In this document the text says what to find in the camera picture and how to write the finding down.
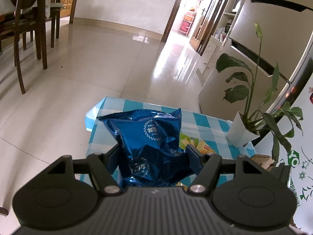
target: blue snack package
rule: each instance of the blue snack package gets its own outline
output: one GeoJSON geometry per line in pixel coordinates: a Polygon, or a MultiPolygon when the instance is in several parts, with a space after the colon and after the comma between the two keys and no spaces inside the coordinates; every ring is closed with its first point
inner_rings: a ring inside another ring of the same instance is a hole
{"type": "Polygon", "coordinates": [[[122,187],[172,186],[193,174],[187,153],[179,148],[181,109],[168,114],[132,110],[97,117],[122,146],[122,187]]]}

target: checkered tablecloth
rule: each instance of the checkered tablecloth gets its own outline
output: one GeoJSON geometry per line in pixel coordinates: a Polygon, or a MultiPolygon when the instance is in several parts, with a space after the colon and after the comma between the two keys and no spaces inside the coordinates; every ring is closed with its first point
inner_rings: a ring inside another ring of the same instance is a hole
{"type": "MultiPolygon", "coordinates": [[[[136,109],[151,109],[166,113],[175,110],[174,108],[150,103],[113,97],[104,98],[88,111],[85,117],[86,129],[87,131],[91,131],[86,156],[95,152],[106,153],[116,144],[115,139],[106,129],[104,124],[96,119],[97,116],[136,109]]],[[[225,159],[235,159],[237,155],[253,156],[255,150],[251,142],[248,143],[246,147],[234,147],[225,137],[231,123],[231,121],[225,121],[219,118],[182,110],[181,133],[190,137],[203,139],[216,153],[225,159]]],[[[121,180],[119,172],[117,171],[113,174],[113,177],[118,182],[121,180]]],[[[189,186],[195,177],[196,175],[191,175],[190,177],[183,179],[181,182],[186,186],[189,186]]],[[[232,174],[221,175],[218,184],[224,183],[232,178],[232,174]]],[[[90,184],[89,176],[81,175],[80,180],[90,184]]]]}

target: white plant pot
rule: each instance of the white plant pot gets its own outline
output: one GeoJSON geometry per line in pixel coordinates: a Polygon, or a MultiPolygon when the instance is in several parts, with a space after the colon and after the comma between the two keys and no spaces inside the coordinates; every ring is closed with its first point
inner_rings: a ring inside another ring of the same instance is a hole
{"type": "Polygon", "coordinates": [[[235,119],[230,126],[226,138],[235,146],[242,147],[244,144],[260,137],[259,135],[253,134],[246,130],[244,123],[242,122],[239,112],[237,112],[235,119]]]}

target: glossy floor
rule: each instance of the glossy floor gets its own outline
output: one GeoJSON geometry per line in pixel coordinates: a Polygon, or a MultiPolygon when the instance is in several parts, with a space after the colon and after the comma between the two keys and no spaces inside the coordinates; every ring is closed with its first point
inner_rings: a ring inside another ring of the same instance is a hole
{"type": "Polygon", "coordinates": [[[47,49],[43,70],[29,35],[27,50],[20,48],[24,95],[13,48],[0,56],[0,206],[10,210],[8,217],[0,216],[1,235],[18,227],[11,208],[16,190],[61,155],[85,157],[90,137],[85,114],[105,96],[199,112],[199,55],[177,33],[164,45],[62,19],[60,39],[47,49]]]}

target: green snowflake print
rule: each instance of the green snowflake print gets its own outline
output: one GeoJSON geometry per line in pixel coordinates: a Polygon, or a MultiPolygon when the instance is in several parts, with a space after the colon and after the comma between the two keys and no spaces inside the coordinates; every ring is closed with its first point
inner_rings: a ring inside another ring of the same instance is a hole
{"type": "Polygon", "coordinates": [[[305,172],[301,172],[299,174],[299,179],[303,180],[304,178],[306,178],[306,173],[305,172]]]}

